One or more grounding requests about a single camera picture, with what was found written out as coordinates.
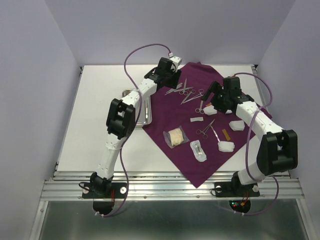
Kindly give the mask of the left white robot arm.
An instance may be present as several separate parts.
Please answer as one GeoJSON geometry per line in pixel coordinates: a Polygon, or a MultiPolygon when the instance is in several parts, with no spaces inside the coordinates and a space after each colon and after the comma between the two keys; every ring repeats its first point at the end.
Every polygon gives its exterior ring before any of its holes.
{"type": "Polygon", "coordinates": [[[162,57],[157,67],[149,71],[136,90],[110,103],[106,119],[107,138],[102,159],[90,176],[89,190],[105,198],[111,193],[114,168],[123,143],[136,127],[137,113],[142,103],[162,87],[175,89],[181,76],[178,56],[162,57]]]}

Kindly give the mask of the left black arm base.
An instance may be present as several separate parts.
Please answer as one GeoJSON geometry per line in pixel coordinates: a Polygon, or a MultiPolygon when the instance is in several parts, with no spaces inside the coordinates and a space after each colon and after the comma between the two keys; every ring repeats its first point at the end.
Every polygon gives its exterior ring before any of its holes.
{"type": "Polygon", "coordinates": [[[128,193],[127,182],[113,182],[113,177],[102,178],[96,172],[91,174],[89,182],[81,181],[78,186],[84,199],[124,199],[128,193]]]}

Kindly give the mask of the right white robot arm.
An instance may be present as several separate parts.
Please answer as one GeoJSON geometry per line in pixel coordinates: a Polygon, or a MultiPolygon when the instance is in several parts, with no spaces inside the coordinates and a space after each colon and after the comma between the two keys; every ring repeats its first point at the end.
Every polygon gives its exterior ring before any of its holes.
{"type": "Polygon", "coordinates": [[[233,174],[230,181],[216,182],[213,190],[218,198],[241,197],[257,188],[257,183],[274,173],[282,173],[298,166],[298,135],[275,124],[255,100],[241,89],[240,79],[230,76],[219,84],[214,81],[203,100],[208,100],[221,113],[231,110],[248,125],[259,141],[256,161],[246,163],[245,169],[233,174]]]}

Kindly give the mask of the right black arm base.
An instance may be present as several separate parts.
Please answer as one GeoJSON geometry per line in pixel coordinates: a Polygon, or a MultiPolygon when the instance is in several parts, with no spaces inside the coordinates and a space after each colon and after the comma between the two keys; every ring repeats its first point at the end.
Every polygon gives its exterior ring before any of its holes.
{"type": "Polygon", "coordinates": [[[214,183],[214,188],[210,193],[217,198],[231,198],[231,197],[259,197],[259,187],[257,183],[249,185],[242,185],[238,172],[232,175],[230,181],[218,181],[214,183]]]}

